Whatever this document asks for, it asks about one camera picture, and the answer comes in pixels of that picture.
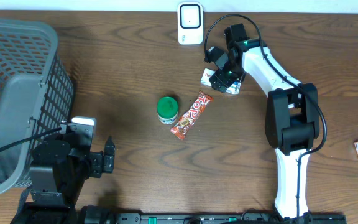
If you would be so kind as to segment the white Panadol box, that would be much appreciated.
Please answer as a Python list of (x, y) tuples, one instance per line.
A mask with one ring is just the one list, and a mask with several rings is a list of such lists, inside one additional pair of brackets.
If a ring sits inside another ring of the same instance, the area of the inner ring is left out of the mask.
[[(209, 78), (213, 75), (214, 71), (206, 68), (203, 72), (203, 75), (201, 76), (200, 83), (202, 85), (206, 85), (211, 87), (211, 82), (209, 81)], [(237, 95), (239, 94), (239, 91), (241, 89), (241, 83), (234, 82), (227, 90), (226, 93)]]

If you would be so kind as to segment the red snack wrapper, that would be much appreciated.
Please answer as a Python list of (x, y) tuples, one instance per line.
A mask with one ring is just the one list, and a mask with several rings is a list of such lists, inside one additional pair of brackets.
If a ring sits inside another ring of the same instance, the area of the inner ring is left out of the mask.
[(212, 101), (213, 98), (211, 96), (200, 91), (189, 110), (181, 116), (176, 125), (170, 129), (170, 132), (178, 139), (184, 140), (189, 129)]

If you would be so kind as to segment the green lid jar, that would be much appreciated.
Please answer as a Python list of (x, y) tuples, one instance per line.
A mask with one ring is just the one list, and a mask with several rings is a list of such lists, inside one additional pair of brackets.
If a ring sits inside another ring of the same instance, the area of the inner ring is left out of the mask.
[(172, 124), (178, 117), (178, 103), (170, 97), (165, 96), (157, 102), (158, 119), (163, 124)]

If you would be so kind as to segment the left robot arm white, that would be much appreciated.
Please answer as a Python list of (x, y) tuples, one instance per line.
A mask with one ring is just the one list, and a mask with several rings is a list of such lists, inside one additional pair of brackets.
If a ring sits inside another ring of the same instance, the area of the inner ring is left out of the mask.
[(31, 153), (32, 185), (20, 197), (13, 223), (115, 223), (107, 208), (76, 210), (83, 184), (112, 173), (116, 147), (111, 138), (104, 150), (91, 151), (94, 127), (63, 123), (58, 133), (44, 138)]

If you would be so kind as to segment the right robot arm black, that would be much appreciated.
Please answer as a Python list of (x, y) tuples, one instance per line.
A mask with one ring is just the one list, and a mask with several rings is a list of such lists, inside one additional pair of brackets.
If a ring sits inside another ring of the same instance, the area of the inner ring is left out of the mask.
[(212, 47), (206, 52), (206, 61), (217, 66), (209, 82), (225, 93), (250, 75), (266, 94), (265, 135), (278, 164), (275, 211), (283, 221), (304, 217), (309, 151), (320, 130), (317, 89), (293, 78), (264, 41), (247, 36), (243, 24), (226, 28), (224, 38), (226, 51)]

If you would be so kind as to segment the white barcode scanner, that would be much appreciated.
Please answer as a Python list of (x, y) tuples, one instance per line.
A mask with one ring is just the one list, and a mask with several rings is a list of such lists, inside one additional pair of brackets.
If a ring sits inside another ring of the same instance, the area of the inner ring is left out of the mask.
[(177, 7), (178, 43), (196, 45), (203, 42), (203, 7), (198, 2), (182, 2)]

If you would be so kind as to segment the grey plastic basket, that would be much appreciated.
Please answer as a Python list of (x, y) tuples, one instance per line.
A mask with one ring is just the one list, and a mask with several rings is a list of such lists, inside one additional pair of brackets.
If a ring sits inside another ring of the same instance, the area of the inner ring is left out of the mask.
[(74, 87), (43, 22), (0, 19), (0, 194), (31, 184), (40, 134), (68, 119)]

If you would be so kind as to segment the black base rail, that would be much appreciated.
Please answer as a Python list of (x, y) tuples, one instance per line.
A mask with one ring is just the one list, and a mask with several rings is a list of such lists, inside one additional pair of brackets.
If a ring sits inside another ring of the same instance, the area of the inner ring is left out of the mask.
[(346, 224), (344, 215), (305, 213), (299, 218), (281, 218), (275, 212), (247, 210), (242, 214), (145, 214), (114, 213), (107, 208), (86, 206), (78, 223), (85, 224), (245, 224), (245, 223), (307, 223)]

